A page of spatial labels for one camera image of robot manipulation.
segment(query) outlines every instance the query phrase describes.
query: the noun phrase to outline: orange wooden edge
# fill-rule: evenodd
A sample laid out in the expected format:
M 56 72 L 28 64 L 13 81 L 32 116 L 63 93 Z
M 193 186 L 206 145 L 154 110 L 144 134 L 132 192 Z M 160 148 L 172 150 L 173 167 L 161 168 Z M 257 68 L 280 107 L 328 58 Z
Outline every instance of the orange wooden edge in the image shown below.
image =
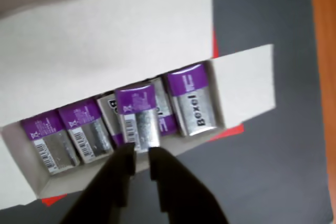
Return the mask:
M 329 193 L 336 216 L 336 0 L 312 0 L 322 93 Z

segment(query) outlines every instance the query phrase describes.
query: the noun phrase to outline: silver battery casing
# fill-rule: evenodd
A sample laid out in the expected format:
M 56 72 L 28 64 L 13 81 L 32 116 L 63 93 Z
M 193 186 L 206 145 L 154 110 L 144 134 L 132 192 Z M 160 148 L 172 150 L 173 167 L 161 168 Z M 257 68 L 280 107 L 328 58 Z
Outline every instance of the silver battery casing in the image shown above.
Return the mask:
M 84 163 L 113 153 L 110 135 L 94 99 L 69 104 L 58 112 Z
M 135 114 L 119 115 L 124 139 L 135 143 L 138 153 L 148 151 L 149 147 L 160 146 L 160 128 L 156 109 Z
M 155 88 L 155 99 L 161 136 L 175 134 L 178 127 L 162 79 L 157 77 L 150 80 L 150 82 L 154 84 Z
M 44 136 L 33 144 L 52 175 L 80 164 L 66 130 Z
M 125 142 L 135 143 L 138 153 L 160 146 L 154 85 L 138 83 L 117 89 L 115 94 Z
M 90 163 L 113 153 L 109 133 L 102 118 L 70 129 L 68 132 L 84 163 Z
M 24 119 L 21 125 L 50 174 L 80 164 L 71 139 L 55 110 Z
M 172 97 L 172 103 L 184 136 L 193 136 L 217 127 L 209 87 Z
M 109 94 L 97 99 L 105 124 L 117 146 L 124 143 L 119 123 L 116 95 Z
M 184 136 L 217 128 L 204 63 L 166 74 L 173 108 Z

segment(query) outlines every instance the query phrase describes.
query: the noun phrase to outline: bexel logo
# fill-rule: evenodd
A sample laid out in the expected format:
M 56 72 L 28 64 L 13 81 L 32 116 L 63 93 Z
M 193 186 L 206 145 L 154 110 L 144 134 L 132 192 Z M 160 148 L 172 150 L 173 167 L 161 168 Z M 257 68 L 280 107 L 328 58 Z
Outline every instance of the bexel logo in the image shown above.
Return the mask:
M 183 84 L 184 84 L 186 92 L 190 92 L 190 91 L 195 90 L 193 76 L 191 74 L 187 74 L 187 75 L 182 76 L 182 80 L 183 80 Z
M 194 112 L 194 117 L 197 119 L 197 125 L 198 126 L 204 126 L 205 125 L 205 120 L 202 118 L 201 111 L 199 110 L 199 105 L 198 105 L 198 99 L 197 96 L 195 95 L 188 95 L 188 98 L 190 99 L 190 103 L 193 107 L 193 112 Z
M 114 111 L 116 115 L 118 115 L 118 109 L 117 109 L 117 101 L 115 99 L 108 100 L 110 108 Z
M 30 134 L 30 137 L 31 137 L 32 139 L 34 139 L 34 138 L 39 138 L 39 137 L 40 137 L 40 133 L 38 133 L 38 132 L 36 131 L 35 133 L 31 133 L 31 134 Z
M 78 126 L 78 122 L 76 120 L 74 120 L 73 122 L 68 122 L 70 128 L 74 127 L 74 126 Z

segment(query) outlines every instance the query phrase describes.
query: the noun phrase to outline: gray surface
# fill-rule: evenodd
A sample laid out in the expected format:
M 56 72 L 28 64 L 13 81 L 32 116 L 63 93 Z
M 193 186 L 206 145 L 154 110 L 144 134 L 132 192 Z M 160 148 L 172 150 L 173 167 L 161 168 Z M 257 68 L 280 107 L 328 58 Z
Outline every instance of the gray surface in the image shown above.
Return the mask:
M 204 144 L 179 159 L 216 195 L 231 223 L 329 223 L 310 0 L 214 0 L 214 8 L 221 55 L 275 45 L 277 108 L 246 122 L 244 134 Z M 77 195 L 47 210 L 39 202 L 28 209 L 43 213 L 40 223 L 58 223 Z M 130 199 L 122 223 L 167 223 L 148 172 L 132 181 Z M 18 208 L 0 211 L 0 222 L 18 223 L 17 213 L 26 212 Z

